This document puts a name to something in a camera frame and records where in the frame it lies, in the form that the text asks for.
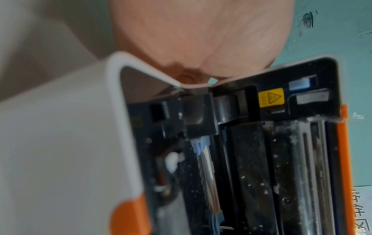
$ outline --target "orange trim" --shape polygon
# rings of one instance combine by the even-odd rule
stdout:
[[[144,194],[115,208],[110,231],[111,235],[150,235],[151,225]]]
[[[340,116],[342,119],[346,120],[349,119],[349,114],[348,114],[348,105],[341,105],[340,108]]]
[[[343,182],[345,218],[348,234],[355,234],[355,213],[353,207],[353,183],[351,180],[350,147],[346,122],[337,123],[338,149],[340,156],[341,177]]]

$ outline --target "light blue wall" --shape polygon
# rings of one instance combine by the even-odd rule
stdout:
[[[313,27],[302,23],[312,12]],[[372,1],[298,0],[292,31],[274,64],[330,53],[342,61],[354,185],[372,184]],[[353,119],[356,112],[364,119]]]

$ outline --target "hand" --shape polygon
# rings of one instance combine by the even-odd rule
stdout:
[[[270,66],[294,0],[109,0],[116,44],[184,83]]]

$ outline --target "yellow warning label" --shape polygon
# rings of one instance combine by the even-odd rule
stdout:
[[[285,102],[284,90],[283,88],[277,88],[268,91],[261,91],[258,93],[258,101],[260,102],[261,108],[283,105]]]

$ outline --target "warning triangle symbol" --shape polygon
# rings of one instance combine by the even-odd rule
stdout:
[[[267,96],[269,98],[269,104],[274,103],[275,101],[280,99],[280,97],[282,97],[281,95],[270,93],[270,92],[267,93]]]

